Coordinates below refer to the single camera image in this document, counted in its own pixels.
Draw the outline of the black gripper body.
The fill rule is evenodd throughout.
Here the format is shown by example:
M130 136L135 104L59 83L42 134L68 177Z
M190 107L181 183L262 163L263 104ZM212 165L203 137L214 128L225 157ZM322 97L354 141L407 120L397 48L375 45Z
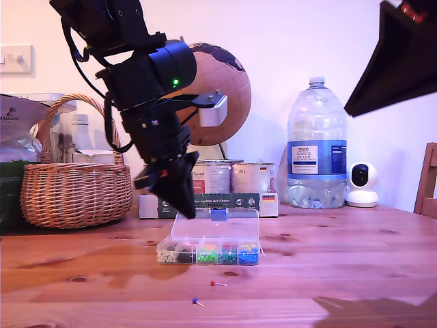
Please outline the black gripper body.
M164 184L164 178L185 185L187 164L184 160L190 139L189 128L177 115L190 106L188 100L168 98L148 105L141 117L140 144L137 145L147 167L135 178L137 188Z

